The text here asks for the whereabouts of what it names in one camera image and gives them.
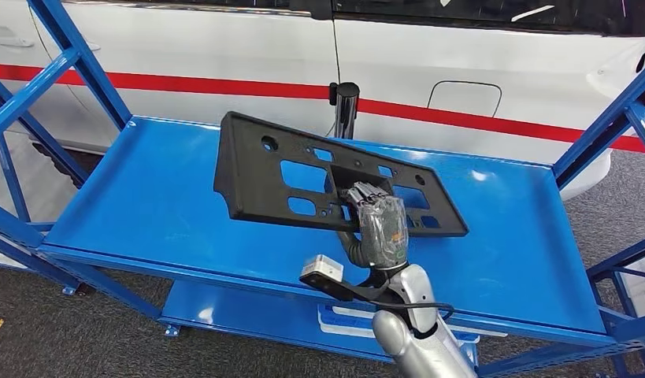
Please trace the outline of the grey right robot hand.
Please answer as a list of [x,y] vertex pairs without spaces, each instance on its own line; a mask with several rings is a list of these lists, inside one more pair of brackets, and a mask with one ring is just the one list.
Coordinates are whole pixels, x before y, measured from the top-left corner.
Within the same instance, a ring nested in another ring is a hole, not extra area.
[[361,181],[342,190],[341,195],[356,209],[361,235],[337,233],[350,263],[379,270],[407,263],[409,232],[403,200]]

